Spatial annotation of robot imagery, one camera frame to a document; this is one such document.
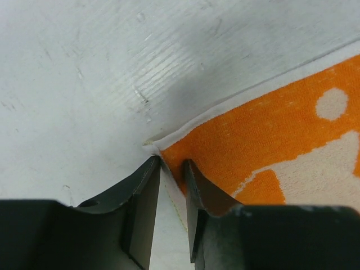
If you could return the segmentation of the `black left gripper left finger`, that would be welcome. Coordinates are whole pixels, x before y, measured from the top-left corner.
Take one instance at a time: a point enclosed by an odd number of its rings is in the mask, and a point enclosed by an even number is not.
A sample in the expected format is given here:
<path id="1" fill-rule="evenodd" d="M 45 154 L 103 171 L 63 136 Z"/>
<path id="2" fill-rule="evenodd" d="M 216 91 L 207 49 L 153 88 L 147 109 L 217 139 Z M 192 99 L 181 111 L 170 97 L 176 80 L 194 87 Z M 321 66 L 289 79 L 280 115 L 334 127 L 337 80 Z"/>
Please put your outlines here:
<path id="1" fill-rule="evenodd" d="M 1 201 L 2 269 L 148 269 L 160 159 L 76 207 Z"/>

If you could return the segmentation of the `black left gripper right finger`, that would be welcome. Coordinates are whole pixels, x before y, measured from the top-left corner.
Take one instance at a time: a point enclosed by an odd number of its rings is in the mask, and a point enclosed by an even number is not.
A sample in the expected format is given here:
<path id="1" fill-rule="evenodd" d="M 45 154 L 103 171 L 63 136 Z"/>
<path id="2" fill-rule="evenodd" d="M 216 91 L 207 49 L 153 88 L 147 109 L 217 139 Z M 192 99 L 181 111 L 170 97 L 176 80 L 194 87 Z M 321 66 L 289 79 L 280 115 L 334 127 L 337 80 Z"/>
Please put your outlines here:
<path id="1" fill-rule="evenodd" d="M 244 205 L 183 162 L 196 269 L 358 269 L 359 213 L 336 205 Z"/>

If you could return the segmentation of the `orange cloth pile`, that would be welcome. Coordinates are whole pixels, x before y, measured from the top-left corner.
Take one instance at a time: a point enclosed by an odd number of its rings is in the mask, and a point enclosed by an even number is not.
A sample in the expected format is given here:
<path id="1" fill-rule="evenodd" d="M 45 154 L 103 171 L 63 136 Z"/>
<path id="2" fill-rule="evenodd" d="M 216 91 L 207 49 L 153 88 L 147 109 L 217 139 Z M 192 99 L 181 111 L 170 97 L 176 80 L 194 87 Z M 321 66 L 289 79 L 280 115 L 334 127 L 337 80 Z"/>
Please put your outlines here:
<path id="1" fill-rule="evenodd" d="M 359 209 L 359 42 L 241 91 L 143 146 L 162 158 L 183 224 L 187 159 L 243 204 Z"/>

